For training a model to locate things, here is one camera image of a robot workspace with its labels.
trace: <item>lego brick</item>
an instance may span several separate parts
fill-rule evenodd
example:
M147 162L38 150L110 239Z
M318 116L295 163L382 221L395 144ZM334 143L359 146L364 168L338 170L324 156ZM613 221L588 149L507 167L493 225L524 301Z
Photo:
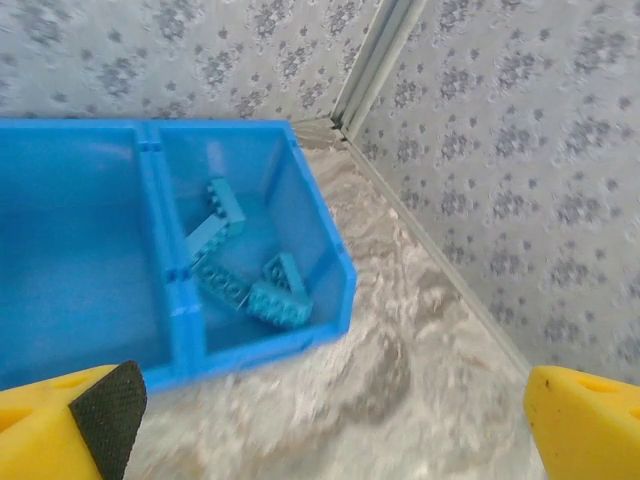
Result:
M290 253L279 253L264 266L262 271L266 280L276 287L298 295L307 294L296 262Z
M228 223L229 236L241 234L246 217L229 183L222 177L214 178L209 182L207 192L213 212Z
M251 286L247 311L279 327L295 328L306 324L311 317L312 301L306 295L296 295L265 281Z
M209 251L215 251L226 239L229 227L216 215L210 215L187 237L187 249L192 260L199 260Z
M214 263L210 253L193 267L198 286L209 296L234 310L240 309L249 296L251 284L230 270Z

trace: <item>floral wallpaper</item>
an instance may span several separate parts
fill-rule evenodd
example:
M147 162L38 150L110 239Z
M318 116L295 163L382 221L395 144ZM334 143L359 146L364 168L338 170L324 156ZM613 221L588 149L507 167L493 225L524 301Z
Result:
M433 0L356 144L532 363L640 383L640 1Z
M380 0L0 0L0 115L326 117Z

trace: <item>gray floor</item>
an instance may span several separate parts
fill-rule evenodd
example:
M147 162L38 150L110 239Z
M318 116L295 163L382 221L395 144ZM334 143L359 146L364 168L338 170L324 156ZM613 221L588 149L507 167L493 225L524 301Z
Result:
M358 269L349 334L152 397L126 478L543 478L520 371L350 154L307 158Z

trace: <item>blue plastic bin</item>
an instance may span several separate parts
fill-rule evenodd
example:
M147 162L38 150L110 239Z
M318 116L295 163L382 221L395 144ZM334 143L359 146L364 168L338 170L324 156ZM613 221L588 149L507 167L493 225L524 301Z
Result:
M154 150L193 325L193 369L223 373L284 358L349 329L356 273L287 122L150 121ZM185 237L210 215L206 186L224 176L244 214L244 232L216 255L254 282L280 252L293 255L314 302L310 324L286 331L201 297L190 278Z
M144 124L0 121L0 390L136 360L190 373Z

